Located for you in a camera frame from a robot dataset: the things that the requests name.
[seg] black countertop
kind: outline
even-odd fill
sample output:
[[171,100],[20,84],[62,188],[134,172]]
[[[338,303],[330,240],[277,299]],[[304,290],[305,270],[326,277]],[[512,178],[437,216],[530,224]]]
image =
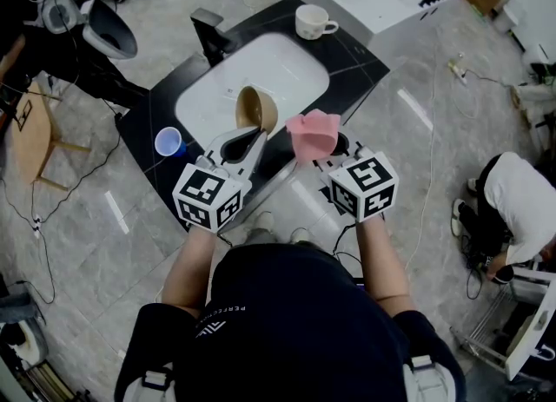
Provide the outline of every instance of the black countertop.
[[[280,1],[236,25],[227,34],[238,42],[237,49],[270,32],[282,33],[298,43],[324,65],[330,76],[326,92],[302,113],[305,115],[312,109],[320,109],[342,115],[376,85],[388,68],[342,28],[316,41],[299,38],[295,34],[295,10],[302,4],[300,0]],[[194,54],[160,81],[148,97],[117,123],[137,164],[176,218],[172,197],[174,186],[185,166],[195,163],[204,149],[175,117],[175,104],[180,94],[208,70],[209,63],[204,56]],[[186,155],[164,158],[156,153],[156,134],[168,126],[182,132],[182,138],[188,144]],[[291,139],[286,129],[282,129],[268,141],[261,164],[251,176],[253,187],[245,203],[293,158]],[[178,220],[185,227],[185,221]]]

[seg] sink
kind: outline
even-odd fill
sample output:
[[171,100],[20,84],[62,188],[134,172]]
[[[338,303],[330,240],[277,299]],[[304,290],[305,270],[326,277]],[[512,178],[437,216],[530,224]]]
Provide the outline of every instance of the sink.
[[235,129],[235,101],[252,86],[272,97],[278,122],[270,138],[290,116],[300,114],[328,88],[324,66],[297,43],[279,33],[257,37],[192,84],[178,98],[175,115],[206,148]]

